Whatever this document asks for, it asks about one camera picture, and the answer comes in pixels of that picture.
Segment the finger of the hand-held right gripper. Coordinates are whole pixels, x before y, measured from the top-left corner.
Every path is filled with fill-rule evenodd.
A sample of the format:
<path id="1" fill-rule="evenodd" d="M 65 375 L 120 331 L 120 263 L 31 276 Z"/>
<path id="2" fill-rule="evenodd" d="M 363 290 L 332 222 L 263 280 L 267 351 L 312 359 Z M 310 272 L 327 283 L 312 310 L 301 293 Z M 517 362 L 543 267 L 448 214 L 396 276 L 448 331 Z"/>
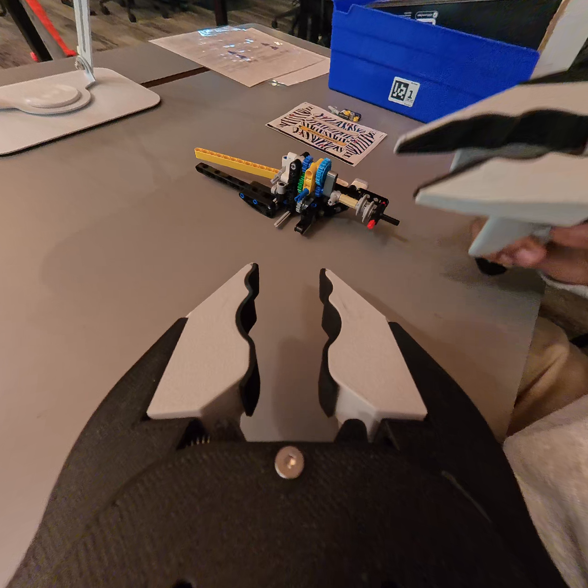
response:
<path id="1" fill-rule="evenodd" d="M 587 82 L 521 84 L 401 136 L 397 154 L 529 145 L 587 151 Z"/>
<path id="2" fill-rule="evenodd" d="M 515 143 L 460 148 L 449 173 L 420 186 L 421 206 L 550 226 L 587 220 L 587 151 Z"/>

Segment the person's right forearm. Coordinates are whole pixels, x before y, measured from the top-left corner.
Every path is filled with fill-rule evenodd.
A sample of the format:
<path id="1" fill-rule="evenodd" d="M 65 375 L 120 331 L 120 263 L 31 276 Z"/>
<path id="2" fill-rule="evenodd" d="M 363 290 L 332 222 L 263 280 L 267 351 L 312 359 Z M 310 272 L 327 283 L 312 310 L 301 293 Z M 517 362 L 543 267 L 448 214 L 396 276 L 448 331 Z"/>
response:
<path id="1" fill-rule="evenodd" d="M 540 273 L 540 276 L 543 279 L 543 281 L 551 288 L 569 292 L 579 298 L 587 300 L 587 285 L 560 282 L 543 273 Z"/>

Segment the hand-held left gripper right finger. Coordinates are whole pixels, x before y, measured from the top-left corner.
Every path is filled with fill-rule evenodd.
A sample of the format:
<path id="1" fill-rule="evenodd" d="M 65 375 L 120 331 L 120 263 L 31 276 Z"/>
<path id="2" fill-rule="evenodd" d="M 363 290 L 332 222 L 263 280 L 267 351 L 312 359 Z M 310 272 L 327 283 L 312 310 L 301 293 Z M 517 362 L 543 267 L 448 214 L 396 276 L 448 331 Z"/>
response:
<path id="1" fill-rule="evenodd" d="M 329 269 L 319 274 L 327 342 L 319 403 L 339 429 L 359 422 L 373 440 L 384 420 L 423 422 L 428 410 L 386 316 Z"/>

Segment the person's beige sweater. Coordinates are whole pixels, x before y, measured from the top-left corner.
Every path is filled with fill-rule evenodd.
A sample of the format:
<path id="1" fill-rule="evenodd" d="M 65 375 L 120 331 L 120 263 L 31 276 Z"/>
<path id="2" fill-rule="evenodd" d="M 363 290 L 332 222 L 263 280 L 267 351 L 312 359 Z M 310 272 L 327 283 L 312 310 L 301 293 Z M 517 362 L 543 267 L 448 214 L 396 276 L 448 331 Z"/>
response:
<path id="1" fill-rule="evenodd" d="M 587 396 L 508 437 L 503 449 L 564 581 L 587 587 Z"/>

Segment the printed instruction sheet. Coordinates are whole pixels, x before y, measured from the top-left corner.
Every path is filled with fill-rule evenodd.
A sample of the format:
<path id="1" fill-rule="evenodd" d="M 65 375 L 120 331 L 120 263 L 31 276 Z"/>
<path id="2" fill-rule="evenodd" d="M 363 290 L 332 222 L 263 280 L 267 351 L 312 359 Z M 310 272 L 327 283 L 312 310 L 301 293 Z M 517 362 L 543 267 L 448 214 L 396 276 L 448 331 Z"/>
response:
<path id="1" fill-rule="evenodd" d="M 291 86 L 329 73 L 330 58 L 255 28 L 224 26 L 151 40 L 249 88 Z"/>

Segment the person's tan pants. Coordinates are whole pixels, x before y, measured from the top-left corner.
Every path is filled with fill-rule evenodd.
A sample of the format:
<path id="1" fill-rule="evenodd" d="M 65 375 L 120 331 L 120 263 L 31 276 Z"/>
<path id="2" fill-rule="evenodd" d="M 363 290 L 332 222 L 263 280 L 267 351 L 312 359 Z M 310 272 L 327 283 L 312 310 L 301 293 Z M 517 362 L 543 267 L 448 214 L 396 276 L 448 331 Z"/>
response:
<path id="1" fill-rule="evenodd" d="M 586 394 L 587 356 L 569 341 L 561 327 L 538 318 L 506 436 Z"/>

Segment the blue plastic bin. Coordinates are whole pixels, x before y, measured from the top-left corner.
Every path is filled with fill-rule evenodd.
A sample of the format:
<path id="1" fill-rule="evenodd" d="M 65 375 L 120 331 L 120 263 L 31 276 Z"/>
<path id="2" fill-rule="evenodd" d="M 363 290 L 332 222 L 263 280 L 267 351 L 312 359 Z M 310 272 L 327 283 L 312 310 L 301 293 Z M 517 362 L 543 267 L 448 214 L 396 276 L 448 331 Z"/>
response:
<path id="1" fill-rule="evenodd" d="M 334 1 L 329 88 L 429 123 L 533 75 L 540 53 Z"/>

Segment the pale board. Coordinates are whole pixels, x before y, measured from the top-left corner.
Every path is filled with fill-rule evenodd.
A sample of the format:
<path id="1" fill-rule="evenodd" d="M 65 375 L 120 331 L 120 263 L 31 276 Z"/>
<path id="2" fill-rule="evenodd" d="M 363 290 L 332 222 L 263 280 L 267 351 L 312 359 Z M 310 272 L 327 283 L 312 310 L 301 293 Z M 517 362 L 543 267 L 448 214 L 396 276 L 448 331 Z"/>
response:
<path id="1" fill-rule="evenodd" d="M 540 43 L 530 79 L 566 71 L 587 40 L 587 1 L 562 1 Z"/>

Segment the office chair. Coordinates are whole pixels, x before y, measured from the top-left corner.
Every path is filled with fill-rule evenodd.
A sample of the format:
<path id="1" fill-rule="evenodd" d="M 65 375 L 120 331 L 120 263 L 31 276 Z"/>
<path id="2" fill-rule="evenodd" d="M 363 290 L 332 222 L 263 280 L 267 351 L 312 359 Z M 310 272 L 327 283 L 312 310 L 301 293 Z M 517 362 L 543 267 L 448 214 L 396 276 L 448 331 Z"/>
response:
<path id="1" fill-rule="evenodd" d="M 333 11 L 333 1 L 292 1 L 292 8 L 274 16 L 270 25 L 277 29 L 281 20 L 292 17 L 290 34 L 317 42 L 331 34 Z"/>

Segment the zebra striped sticker sheet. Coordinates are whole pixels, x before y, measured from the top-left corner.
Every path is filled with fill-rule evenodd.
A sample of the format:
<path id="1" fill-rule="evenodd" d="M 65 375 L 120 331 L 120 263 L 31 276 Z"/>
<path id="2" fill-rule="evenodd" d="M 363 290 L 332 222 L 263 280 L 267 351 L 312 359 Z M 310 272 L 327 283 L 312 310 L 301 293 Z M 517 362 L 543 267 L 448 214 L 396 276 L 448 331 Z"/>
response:
<path id="1" fill-rule="evenodd" d="M 353 167 L 387 137 L 310 102 L 302 102 L 266 126 Z"/>

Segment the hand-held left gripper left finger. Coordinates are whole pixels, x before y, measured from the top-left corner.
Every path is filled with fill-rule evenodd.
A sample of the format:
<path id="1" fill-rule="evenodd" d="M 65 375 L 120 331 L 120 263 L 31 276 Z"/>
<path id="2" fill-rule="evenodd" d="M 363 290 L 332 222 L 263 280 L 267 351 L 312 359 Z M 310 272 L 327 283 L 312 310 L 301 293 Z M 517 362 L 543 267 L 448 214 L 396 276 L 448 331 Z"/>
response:
<path id="1" fill-rule="evenodd" d="M 248 263 L 187 316 L 151 403 L 152 420 L 194 417 L 208 428 L 254 414 L 261 379 L 251 338 L 259 266 Z"/>

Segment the black stand leg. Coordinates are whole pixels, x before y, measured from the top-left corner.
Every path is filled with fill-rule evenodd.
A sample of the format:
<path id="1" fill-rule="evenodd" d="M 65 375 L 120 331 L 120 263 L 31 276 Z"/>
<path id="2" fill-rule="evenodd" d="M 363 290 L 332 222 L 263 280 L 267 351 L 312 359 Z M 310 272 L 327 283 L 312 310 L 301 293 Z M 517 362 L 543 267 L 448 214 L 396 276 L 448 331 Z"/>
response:
<path id="1" fill-rule="evenodd" d="M 19 32 L 24 37 L 36 62 L 49 62 L 53 60 L 48 47 L 43 41 L 33 20 L 25 8 L 25 1 L 1 1 L 1 16 L 9 15 Z"/>

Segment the person's right hand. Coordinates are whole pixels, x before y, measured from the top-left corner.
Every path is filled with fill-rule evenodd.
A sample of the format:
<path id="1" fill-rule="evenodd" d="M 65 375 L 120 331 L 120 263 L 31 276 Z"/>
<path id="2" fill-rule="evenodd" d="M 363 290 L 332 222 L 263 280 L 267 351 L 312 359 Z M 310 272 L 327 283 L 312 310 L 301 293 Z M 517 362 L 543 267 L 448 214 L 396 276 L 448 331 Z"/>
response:
<path id="1" fill-rule="evenodd" d="M 556 282 L 587 286 L 587 222 L 553 228 L 546 243 L 536 236 L 519 239 L 494 255 L 494 262 L 534 269 Z"/>

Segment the partly built lego model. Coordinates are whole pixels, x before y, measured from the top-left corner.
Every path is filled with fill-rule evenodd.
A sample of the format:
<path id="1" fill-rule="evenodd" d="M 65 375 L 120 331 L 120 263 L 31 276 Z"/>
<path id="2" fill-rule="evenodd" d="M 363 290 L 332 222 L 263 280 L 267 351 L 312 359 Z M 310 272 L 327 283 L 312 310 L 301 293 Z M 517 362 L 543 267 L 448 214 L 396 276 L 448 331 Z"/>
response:
<path id="1" fill-rule="evenodd" d="M 204 148 L 195 148 L 195 157 L 200 174 L 235 191 L 247 206 L 274 219 L 277 229 L 295 217 L 294 230 L 304 235 L 315 222 L 346 211 L 368 230 L 381 222 L 400 225 L 387 214 L 386 197 L 371 191 L 365 180 L 342 180 L 329 158 L 289 152 L 280 168 L 271 168 Z"/>

